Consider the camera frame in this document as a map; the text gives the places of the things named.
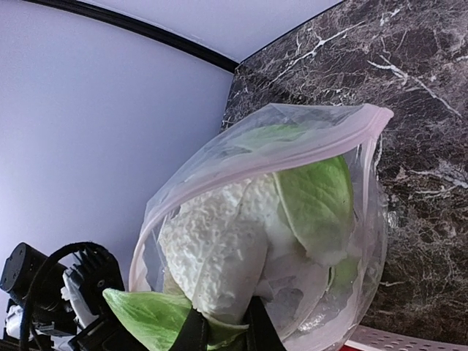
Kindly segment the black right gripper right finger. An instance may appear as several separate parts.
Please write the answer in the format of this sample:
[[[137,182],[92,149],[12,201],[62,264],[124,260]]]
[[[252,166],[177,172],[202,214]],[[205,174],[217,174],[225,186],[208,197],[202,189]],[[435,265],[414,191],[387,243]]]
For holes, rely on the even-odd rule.
[[[260,297],[253,297],[251,299],[245,313],[245,321],[249,325],[249,329],[246,333],[245,350],[284,351],[284,345]]]

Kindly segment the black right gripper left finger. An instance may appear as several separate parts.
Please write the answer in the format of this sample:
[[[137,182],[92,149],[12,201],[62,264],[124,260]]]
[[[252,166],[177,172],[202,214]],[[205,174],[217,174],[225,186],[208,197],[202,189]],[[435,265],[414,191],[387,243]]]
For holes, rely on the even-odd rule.
[[[206,351],[209,324],[197,310],[191,309],[170,351]]]

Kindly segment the pale green cabbage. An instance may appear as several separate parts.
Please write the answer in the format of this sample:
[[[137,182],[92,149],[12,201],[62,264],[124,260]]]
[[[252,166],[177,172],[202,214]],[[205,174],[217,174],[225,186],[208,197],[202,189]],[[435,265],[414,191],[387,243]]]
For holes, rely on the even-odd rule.
[[[211,349],[246,334],[248,304],[260,297],[280,339],[304,329],[321,302],[334,308],[363,281],[360,227],[344,156],[362,129],[237,124],[213,140],[225,152],[214,183],[195,181],[148,224],[164,219],[162,292],[106,289],[124,327],[150,350],[168,350],[191,309],[214,334]]]

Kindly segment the clear zip top bag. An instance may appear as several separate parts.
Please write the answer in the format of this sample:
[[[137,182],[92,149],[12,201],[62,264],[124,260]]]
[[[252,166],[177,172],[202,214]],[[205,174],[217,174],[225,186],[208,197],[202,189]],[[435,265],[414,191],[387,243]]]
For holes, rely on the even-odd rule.
[[[384,107],[271,103],[217,135],[148,201],[125,326],[167,350],[189,310],[211,350],[338,350],[372,302],[387,250],[374,152]]]

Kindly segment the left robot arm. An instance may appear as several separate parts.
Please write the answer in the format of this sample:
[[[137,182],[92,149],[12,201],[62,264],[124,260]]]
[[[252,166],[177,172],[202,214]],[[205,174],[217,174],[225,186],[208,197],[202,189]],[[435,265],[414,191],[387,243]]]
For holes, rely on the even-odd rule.
[[[107,288],[124,290],[117,259],[90,243],[73,245],[68,252],[74,257],[70,267],[26,243],[6,259],[1,290],[10,301],[1,349],[18,350],[29,310],[29,350],[143,350],[102,295]]]

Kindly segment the pink plastic basket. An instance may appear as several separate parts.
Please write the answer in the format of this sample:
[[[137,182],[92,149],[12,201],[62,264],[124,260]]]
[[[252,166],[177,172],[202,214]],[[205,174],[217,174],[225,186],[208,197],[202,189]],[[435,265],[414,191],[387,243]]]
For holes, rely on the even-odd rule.
[[[362,325],[355,329],[345,345],[356,350],[467,351],[467,345],[402,336]]]

